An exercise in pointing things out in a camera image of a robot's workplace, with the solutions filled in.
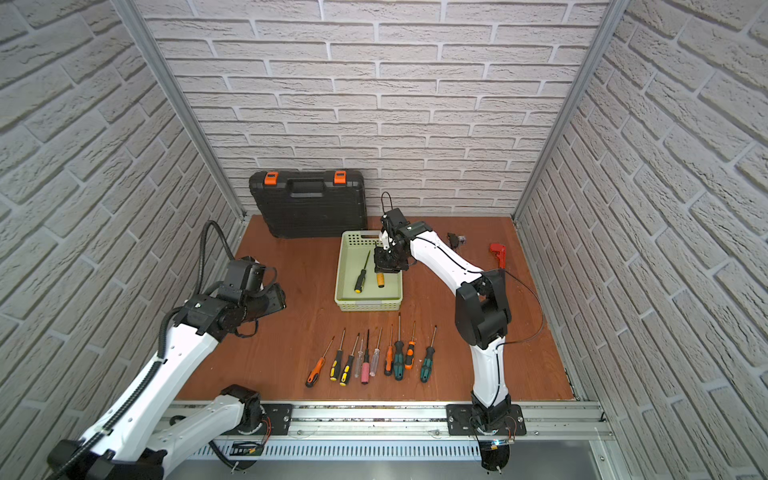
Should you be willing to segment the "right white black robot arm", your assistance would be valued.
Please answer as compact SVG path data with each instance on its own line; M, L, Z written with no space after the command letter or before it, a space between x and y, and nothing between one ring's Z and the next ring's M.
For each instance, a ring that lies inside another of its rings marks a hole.
M415 260L454 293L455 326L472 355L473 424L485 432L499 428L512 408L503 360L511 321L504 271L480 270L446 245L430 226L409 222L398 208L385 212L381 222L381 245L374 249L375 270L398 273L408 270Z

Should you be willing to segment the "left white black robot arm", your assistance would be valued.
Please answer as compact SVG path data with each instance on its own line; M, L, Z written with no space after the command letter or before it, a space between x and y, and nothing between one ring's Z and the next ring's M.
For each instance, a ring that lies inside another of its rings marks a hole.
M157 425L202 361L239 328L286 306L267 267L251 257L230 261L223 280L193 294L161 322L155 355L107 412L77 440L62 440L47 463L53 479L163 479L203 445L235 430L268 429L257 392L231 385L202 410Z

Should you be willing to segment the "black mounting plate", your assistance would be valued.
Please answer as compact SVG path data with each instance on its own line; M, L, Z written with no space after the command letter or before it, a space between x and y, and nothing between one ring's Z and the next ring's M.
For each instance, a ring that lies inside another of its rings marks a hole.
M490 409L481 405L448 404L447 425L450 436L525 436L527 427L518 404L501 403Z
M227 434L264 437L270 431L271 436L286 436L292 412L293 405L290 403L248 403L240 422Z

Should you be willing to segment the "large green black screwdriver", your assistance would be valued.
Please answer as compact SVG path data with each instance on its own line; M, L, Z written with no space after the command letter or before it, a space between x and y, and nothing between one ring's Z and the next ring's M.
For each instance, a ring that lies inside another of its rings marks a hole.
M404 343L401 339L401 314L398 314L397 325L397 339L394 343L394 359L393 359L393 375L397 381L401 381L404 377L405 365L404 365Z

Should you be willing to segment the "clear red tester screwdriver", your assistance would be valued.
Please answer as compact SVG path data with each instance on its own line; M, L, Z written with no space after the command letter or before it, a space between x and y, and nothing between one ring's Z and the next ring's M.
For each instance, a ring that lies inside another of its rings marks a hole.
M383 333L383 329L379 328L378 329L378 338L377 338L377 342L376 342L376 345L375 345L375 348L374 348L374 352L373 352L373 357L372 357L371 364L370 364L370 371L369 371L369 376L370 377L375 377L376 374L377 374L377 369L378 369L378 365L379 365L379 361L380 361L380 355L381 355L380 344L381 344L382 333Z

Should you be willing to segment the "red black pipe wrench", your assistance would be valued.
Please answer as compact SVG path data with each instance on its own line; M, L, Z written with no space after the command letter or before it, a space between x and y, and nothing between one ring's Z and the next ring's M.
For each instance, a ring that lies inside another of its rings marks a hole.
M489 252L495 256L498 268L505 270L507 263L506 246L501 243L491 243L489 245Z

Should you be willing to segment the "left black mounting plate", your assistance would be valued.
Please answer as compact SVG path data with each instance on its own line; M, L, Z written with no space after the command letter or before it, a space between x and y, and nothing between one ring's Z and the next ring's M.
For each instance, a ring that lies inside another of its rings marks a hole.
M286 436L292 412L293 405L290 403L248 403L240 422L227 434L264 437L270 431L271 436Z

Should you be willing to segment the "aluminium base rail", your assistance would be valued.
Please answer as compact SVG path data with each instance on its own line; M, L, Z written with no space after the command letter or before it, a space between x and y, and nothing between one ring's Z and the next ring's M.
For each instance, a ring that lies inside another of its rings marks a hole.
M596 402L523 402L490 432L467 403L267 401L270 434L236 431L215 443L231 460L474 461L529 441L583 442L595 454L615 435Z

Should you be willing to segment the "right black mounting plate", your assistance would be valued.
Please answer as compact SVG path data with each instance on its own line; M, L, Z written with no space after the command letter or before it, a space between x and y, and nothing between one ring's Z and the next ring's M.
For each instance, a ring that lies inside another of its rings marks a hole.
M481 405L448 404L447 425L450 436L525 436L527 427L518 404L501 403L490 409Z

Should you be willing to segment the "orange black small screwdriver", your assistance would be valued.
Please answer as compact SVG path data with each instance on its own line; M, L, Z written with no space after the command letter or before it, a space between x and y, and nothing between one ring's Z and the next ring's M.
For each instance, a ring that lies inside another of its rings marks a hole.
M386 376L392 376L394 369L394 342L393 342L393 330L390 330L390 341L385 356L384 374Z

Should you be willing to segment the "light green plastic bin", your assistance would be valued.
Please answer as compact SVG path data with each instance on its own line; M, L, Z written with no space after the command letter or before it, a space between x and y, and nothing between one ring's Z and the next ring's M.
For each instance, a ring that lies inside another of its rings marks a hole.
M385 287L379 288L374 265L374 248L381 246L379 232L346 231L341 237L334 300L342 312L396 311L403 300L402 274L385 273ZM364 290L354 292L357 276L371 250Z

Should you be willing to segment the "black plastic tool case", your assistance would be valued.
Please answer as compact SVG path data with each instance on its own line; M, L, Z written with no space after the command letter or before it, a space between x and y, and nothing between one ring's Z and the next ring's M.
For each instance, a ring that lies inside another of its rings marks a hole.
M358 170L257 171L249 190L277 238L340 237L368 228L364 177Z

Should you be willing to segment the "small black relay component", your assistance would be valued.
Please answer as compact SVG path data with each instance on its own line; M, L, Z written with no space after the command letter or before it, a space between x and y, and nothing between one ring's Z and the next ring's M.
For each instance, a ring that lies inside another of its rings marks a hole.
M452 250L457 250L466 243L466 237L452 232L447 233L448 244Z

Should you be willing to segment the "orange short screwdriver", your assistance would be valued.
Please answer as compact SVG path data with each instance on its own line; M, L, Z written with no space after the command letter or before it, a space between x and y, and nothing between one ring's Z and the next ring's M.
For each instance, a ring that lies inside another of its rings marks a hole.
M407 348L405 353L404 367L406 370L411 370L413 368L413 360L414 360L415 344L416 344L415 330L416 330L416 322L413 322L412 335L410 337L410 340L407 343Z

